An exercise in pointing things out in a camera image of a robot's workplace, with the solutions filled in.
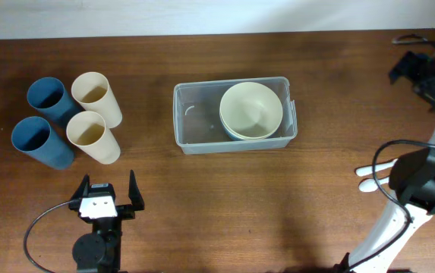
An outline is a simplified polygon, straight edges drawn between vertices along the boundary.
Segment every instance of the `cup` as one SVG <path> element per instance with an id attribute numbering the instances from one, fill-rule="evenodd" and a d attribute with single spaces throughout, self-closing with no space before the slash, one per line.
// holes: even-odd
<path id="1" fill-rule="evenodd" d="M 11 143 L 18 151 L 56 170 L 66 169 L 74 161 L 74 152 L 45 118 L 29 117 L 18 122 Z"/>
<path id="2" fill-rule="evenodd" d="M 121 150 L 101 115 L 83 111 L 67 125 L 67 138 L 72 144 L 102 164 L 115 162 Z"/>
<path id="3" fill-rule="evenodd" d="M 64 84 L 54 77 L 44 77 L 33 83 L 28 89 L 27 100 L 33 108 L 63 128 L 81 111 Z"/>
<path id="4" fill-rule="evenodd" d="M 97 72 L 87 72 L 72 83 L 72 96 L 84 109 L 94 111 L 104 118 L 108 128 L 118 126 L 123 120 L 109 81 Z"/>

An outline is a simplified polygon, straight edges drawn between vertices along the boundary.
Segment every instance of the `transparent storage box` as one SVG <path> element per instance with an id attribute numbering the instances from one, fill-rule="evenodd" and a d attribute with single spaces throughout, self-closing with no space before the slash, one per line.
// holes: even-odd
<path id="1" fill-rule="evenodd" d="M 225 133 L 220 121 L 222 96 L 231 86 L 243 82 L 268 86 L 281 100 L 282 122 L 278 130 L 265 140 L 234 141 Z M 295 101 L 290 100 L 289 85 L 285 77 L 178 84 L 173 94 L 173 126 L 177 144 L 187 155 L 285 147 L 298 133 Z"/>

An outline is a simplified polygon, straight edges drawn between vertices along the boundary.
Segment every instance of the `white wall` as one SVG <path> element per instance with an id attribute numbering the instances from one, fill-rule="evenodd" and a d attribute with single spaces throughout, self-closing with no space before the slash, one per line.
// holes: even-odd
<path id="1" fill-rule="evenodd" d="M 435 27 L 435 0 L 0 0 L 0 39 Z"/>

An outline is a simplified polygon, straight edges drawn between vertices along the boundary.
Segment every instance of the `stacked bowl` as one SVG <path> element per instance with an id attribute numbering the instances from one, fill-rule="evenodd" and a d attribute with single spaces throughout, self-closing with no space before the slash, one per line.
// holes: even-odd
<path id="1" fill-rule="evenodd" d="M 220 120 L 233 140 L 263 140 L 278 130 L 283 107 L 278 96 L 259 83 L 239 83 L 220 102 Z"/>

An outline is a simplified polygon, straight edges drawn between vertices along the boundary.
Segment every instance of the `wood grain surface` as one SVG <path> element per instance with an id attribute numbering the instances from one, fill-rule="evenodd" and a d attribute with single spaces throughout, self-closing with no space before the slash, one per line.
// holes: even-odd
<path id="1" fill-rule="evenodd" d="M 93 183 L 112 183 L 117 203 L 128 203 L 130 169 L 147 209 L 123 223 L 124 270 L 264 273 L 340 262 L 386 203 L 359 192 L 353 170 L 370 164 L 380 144 L 426 141 L 435 126 L 409 82 L 389 85 L 406 50 L 429 50 L 390 44 L 410 32 L 0 41 L 0 272 L 37 271 L 24 257 L 24 232 L 68 200 L 86 173 Z M 55 171 L 18 152 L 14 125 L 39 115 L 27 103 L 30 84 L 52 76 L 70 89 L 87 71 L 108 77 L 121 107 L 123 121 L 112 130 L 121 158 L 101 165 L 73 147 L 74 164 Z M 176 84 L 273 76 L 289 79 L 298 115 L 298 136 L 285 149 L 184 155 L 175 144 Z M 393 147 L 382 159 L 411 150 Z M 74 212 L 59 209 L 33 229 L 29 249 L 53 271 L 75 271 L 71 249 L 87 232 Z M 435 272 L 435 218 L 393 268 Z"/>

